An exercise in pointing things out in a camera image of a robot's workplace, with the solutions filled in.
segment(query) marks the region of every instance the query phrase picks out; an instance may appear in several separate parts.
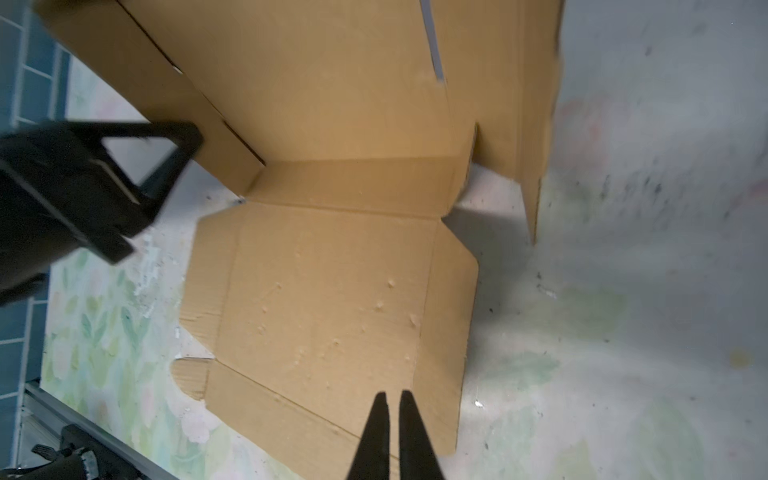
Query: white grout line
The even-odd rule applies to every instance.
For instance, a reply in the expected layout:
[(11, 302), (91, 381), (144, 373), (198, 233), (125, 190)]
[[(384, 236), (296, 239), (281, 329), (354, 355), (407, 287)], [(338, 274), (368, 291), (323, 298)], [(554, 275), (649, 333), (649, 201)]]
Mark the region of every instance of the white grout line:
[(18, 396), (16, 397), (16, 423), (13, 426), (13, 443), (11, 444), (11, 467), (15, 468), (18, 459), (19, 440), (22, 433), (22, 403), (24, 402), (24, 384), (27, 377), (27, 360), (29, 359), (29, 337), (32, 331), (32, 312), (35, 303), (32, 297), (27, 299), (27, 319), (24, 324), (24, 346), (22, 347), (22, 367), (18, 373)]
[(61, 83), (61, 46), (57, 43), (53, 50), (53, 75), (51, 76), (51, 97), (48, 99), (48, 118), (56, 116), (58, 103), (58, 84)]
[(19, 30), (23, 30), (23, 29), (24, 29), (24, 27), (22, 27), (22, 26), (21, 26), (21, 25), (19, 25), (18, 23), (14, 22), (13, 20), (11, 20), (11, 19), (9, 19), (9, 18), (6, 18), (6, 17), (4, 17), (4, 16), (2, 16), (2, 15), (0, 15), (0, 22), (4, 22), (4, 23), (7, 23), (8, 25), (10, 25), (10, 26), (13, 26), (13, 27), (16, 27), (16, 28), (18, 28)]
[(51, 75), (45, 73), (44, 71), (39, 71), (37, 68), (30, 67), (29, 65), (24, 65), (24, 69), (32, 73), (36, 73), (43, 78), (47, 78), (48, 80), (53, 80), (53, 77)]
[(27, 49), (29, 47), (29, 25), (32, 21), (32, 10), (29, 7), (24, 9), (22, 15), (22, 40), (18, 47), (18, 58), (16, 59), (16, 81), (13, 85), (13, 97), (11, 100), (11, 128), (18, 127), (18, 114), (22, 109), (22, 92), (24, 91), (24, 63), (27, 61)]
[(23, 341), (24, 341), (24, 337), (19, 337), (17, 339), (0, 340), (0, 345), (10, 345), (11, 343), (19, 343)]

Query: brown cardboard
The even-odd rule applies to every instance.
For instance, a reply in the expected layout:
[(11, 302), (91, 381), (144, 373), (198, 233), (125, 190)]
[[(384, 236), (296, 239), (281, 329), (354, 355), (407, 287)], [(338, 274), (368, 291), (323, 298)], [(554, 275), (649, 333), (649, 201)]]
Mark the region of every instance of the brown cardboard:
[(37, 9), (147, 118), (195, 121), (245, 196), (198, 224), (180, 321), (216, 359), (176, 361), (179, 387), (305, 478), (346, 474), (380, 390), (453, 453), (477, 263), (440, 219), (474, 158), (535, 237), (561, 0), (432, 0), (444, 81), (417, 0)]

